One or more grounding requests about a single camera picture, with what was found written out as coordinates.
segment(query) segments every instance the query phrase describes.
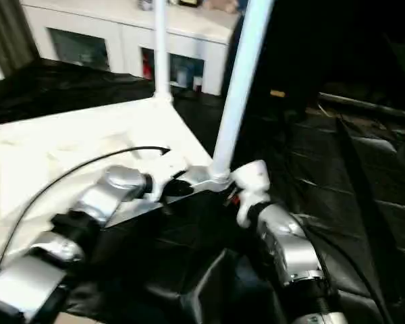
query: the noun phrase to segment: wrinkled black sheet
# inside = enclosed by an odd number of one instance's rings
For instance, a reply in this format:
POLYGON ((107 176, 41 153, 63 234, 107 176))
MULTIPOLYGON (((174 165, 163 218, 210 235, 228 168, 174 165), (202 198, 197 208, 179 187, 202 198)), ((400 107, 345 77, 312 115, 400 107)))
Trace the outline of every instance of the wrinkled black sheet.
MULTIPOLYGON (((48 61, 5 82, 0 122, 153 91, 48 61)), ((222 105, 175 90, 176 109, 209 152, 222 105)), ((314 115, 284 123, 249 107, 234 164, 254 159, 267 163, 273 199, 300 215, 319 247, 350 323, 405 323, 404 133, 314 115)), ((105 323, 283 323, 252 236, 223 202, 199 194, 107 229, 67 311, 105 323)))

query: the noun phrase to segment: glass cabinet door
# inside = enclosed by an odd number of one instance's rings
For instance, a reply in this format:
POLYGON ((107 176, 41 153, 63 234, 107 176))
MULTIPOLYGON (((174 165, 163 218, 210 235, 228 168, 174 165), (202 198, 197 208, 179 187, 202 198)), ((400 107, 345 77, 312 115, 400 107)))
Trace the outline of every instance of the glass cabinet door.
POLYGON ((109 71, 105 39, 54 28, 48 30, 60 61, 109 71))
MULTIPOLYGON (((141 47, 142 76, 155 79, 155 54, 152 49, 141 47)), ((169 54, 169 79, 171 85, 181 88, 202 90, 204 60, 177 54, 169 54)))

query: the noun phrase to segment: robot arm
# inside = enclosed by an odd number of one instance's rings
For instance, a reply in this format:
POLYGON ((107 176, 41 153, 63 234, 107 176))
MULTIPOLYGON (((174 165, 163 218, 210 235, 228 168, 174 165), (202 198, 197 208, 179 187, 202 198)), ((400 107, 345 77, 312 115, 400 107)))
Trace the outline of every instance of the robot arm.
POLYGON ((159 160, 150 175, 110 167, 66 214, 52 218, 50 231, 0 271, 0 324, 54 322, 120 204, 143 196, 158 201, 166 183, 186 169, 171 152, 159 160))
POLYGON ((314 246, 297 220, 270 202, 270 181, 263 161, 237 169, 233 179, 242 189, 237 222, 256 230, 271 256, 276 286, 288 321, 293 324, 346 324, 314 246))

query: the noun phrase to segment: white pole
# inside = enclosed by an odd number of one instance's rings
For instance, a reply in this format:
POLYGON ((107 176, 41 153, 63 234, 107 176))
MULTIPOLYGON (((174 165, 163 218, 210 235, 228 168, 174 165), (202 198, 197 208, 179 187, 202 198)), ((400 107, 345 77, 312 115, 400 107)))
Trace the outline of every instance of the white pole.
POLYGON ((246 9, 215 154, 209 167, 215 181, 222 182, 230 176, 240 124, 274 3, 275 0, 250 0, 246 9))
POLYGON ((169 92, 166 7, 167 0, 155 0, 155 96, 171 100, 169 92))

